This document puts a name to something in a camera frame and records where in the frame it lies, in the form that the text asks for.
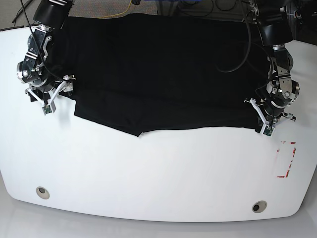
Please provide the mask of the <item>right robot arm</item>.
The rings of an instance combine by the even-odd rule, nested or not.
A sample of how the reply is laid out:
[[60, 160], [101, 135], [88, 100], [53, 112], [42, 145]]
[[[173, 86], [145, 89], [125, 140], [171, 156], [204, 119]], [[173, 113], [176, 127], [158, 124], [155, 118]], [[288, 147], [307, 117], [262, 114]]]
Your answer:
[[63, 77], [53, 73], [47, 59], [53, 45], [53, 30], [61, 29], [73, 6], [72, 0], [43, 0], [40, 2], [34, 21], [38, 26], [30, 30], [28, 51], [24, 60], [17, 65], [17, 78], [29, 87], [25, 93], [32, 102], [41, 103], [44, 114], [55, 111], [54, 100], [60, 92], [73, 92], [74, 75]]

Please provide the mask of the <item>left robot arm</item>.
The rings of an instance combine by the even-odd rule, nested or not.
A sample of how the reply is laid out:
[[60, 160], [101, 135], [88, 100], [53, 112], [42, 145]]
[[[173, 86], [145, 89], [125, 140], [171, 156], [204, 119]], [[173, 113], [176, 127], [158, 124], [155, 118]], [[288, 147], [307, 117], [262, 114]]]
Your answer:
[[246, 21], [245, 31], [238, 22], [215, 22], [215, 31], [220, 34], [214, 63], [217, 71], [224, 79], [242, 80], [249, 70], [262, 83], [253, 88], [257, 97], [246, 99], [251, 108], [235, 111], [225, 108], [211, 126], [251, 128], [272, 136], [277, 125], [296, 120], [293, 114], [285, 112], [300, 91], [299, 83], [291, 78], [293, 59], [285, 48], [285, 43], [293, 39], [286, 16], [287, 3], [286, 0], [251, 0], [256, 23]]

